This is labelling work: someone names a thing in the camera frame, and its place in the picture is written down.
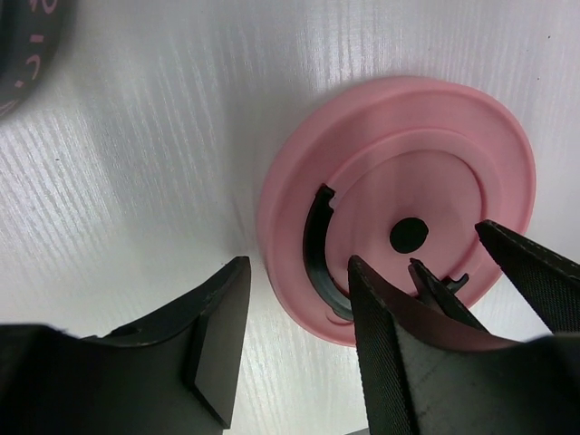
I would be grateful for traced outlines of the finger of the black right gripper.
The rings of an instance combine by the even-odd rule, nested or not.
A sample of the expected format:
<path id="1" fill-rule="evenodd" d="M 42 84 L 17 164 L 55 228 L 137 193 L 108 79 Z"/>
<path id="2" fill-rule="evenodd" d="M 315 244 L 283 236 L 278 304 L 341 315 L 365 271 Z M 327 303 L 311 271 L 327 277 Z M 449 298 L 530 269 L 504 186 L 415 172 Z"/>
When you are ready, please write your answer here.
<path id="1" fill-rule="evenodd" d="M 579 331 L 579 265 L 486 219 L 478 238 L 518 292 L 552 333 Z"/>
<path id="2" fill-rule="evenodd" d="M 454 280 L 450 276 L 438 279 L 416 258 L 410 260 L 408 270 L 418 292 L 417 298 L 422 303 L 466 326 L 482 332 L 487 331 L 485 326 L 456 297 L 456 293 L 469 281 L 467 273 L 458 280 Z"/>

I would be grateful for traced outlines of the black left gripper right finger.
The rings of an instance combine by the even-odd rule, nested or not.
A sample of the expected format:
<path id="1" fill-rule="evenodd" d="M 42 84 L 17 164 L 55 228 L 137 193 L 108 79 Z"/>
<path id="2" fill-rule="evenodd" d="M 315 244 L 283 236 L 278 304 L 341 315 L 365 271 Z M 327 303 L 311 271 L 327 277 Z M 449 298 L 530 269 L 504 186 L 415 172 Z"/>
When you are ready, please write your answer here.
<path id="1" fill-rule="evenodd" d="M 373 434 L 576 434 L 579 338 L 515 342 L 447 317 L 358 256 L 348 282 Z"/>

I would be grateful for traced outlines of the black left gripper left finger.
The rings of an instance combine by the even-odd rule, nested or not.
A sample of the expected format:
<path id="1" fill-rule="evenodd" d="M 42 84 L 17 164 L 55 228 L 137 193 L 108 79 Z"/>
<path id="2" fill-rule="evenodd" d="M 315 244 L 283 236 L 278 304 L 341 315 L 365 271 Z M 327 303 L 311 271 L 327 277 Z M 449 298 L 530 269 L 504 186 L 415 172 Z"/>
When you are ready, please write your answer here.
<path id="1" fill-rule="evenodd" d="M 45 324 L 1 328 L 4 434 L 220 434 L 232 424 L 251 266 L 103 337 Z"/>

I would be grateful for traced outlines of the pink round lid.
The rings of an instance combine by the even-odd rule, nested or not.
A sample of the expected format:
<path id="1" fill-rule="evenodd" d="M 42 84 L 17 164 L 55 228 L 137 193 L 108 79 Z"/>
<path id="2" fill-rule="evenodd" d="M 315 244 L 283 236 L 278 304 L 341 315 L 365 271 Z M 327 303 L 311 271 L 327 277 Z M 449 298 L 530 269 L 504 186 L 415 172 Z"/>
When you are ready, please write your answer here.
<path id="1" fill-rule="evenodd" d="M 500 272 L 477 240 L 491 219 L 523 232 L 536 197 L 536 165 L 515 115 L 492 96 L 442 80 L 391 76 L 356 84 L 309 115 L 277 153 L 259 200 L 256 232 L 275 296 L 308 333 L 355 343 L 351 320 L 320 294 L 306 255 L 319 241 L 323 278 L 347 296 L 347 264 L 360 256 L 416 295 L 391 236 L 407 218 L 428 229 L 413 256 L 440 278 L 467 276 L 475 304 Z"/>

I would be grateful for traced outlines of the round steel lunch bowl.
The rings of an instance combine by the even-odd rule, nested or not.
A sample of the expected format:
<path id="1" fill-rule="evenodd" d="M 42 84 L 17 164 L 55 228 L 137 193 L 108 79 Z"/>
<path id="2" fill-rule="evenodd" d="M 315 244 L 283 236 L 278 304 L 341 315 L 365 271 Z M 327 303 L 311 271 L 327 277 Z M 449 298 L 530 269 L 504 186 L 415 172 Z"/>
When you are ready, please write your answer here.
<path id="1" fill-rule="evenodd" d="M 38 87 L 53 62 L 74 1 L 7 0 L 1 3 L 1 117 Z"/>

